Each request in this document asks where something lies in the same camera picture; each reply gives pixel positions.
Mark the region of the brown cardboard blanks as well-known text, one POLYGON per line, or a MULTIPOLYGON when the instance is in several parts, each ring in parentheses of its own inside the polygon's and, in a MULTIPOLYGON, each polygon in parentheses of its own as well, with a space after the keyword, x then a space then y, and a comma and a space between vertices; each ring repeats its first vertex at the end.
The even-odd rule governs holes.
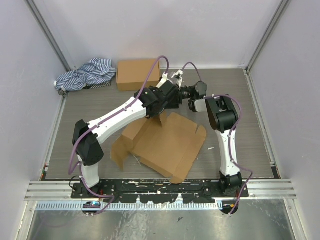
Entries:
POLYGON ((172 112, 141 118, 127 125, 111 146, 111 159, 122 170, 130 155, 172 184, 180 184, 190 172, 205 140, 203 125, 172 112))

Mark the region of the brown cardboard box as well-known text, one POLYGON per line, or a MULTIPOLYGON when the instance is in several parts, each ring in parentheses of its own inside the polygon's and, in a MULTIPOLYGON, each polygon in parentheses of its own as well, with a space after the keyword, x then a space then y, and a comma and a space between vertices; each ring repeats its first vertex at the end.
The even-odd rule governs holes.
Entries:
POLYGON ((116 86, 121 92, 138 91, 156 59, 130 59, 117 63, 116 86))

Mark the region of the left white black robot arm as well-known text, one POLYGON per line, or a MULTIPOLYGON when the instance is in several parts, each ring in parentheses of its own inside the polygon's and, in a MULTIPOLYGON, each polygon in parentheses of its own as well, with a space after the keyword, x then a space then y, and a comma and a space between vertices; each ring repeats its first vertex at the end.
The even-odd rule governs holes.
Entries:
POLYGON ((101 118, 89 123, 83 120, 76 123, 72 154, 76 154, 80 162, 80 179, 84 184, 82 192, 88 198, 97 197, 101 191, 98 184, 99 162, 104 157, 101 144, 136 120, 158 116, 171 106, 178 107, 180 99, 179 86, 166 81, 137 91, 127 102, 101 118))

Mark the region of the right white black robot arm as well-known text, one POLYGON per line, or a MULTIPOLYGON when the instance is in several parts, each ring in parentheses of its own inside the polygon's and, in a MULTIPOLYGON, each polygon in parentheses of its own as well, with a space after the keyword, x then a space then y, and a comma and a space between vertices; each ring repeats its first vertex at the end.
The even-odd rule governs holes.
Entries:
POLYGON ((223 196, 232 197, 242 187, 242 174, 236 152, 236 128, 239 114, 228 94, 207 96, 208 86, 199 81, 180 88, 180 99, 188 100, 194 113, 206 112, 211 128, 217 135, 220 151, 219 189, 223 196))

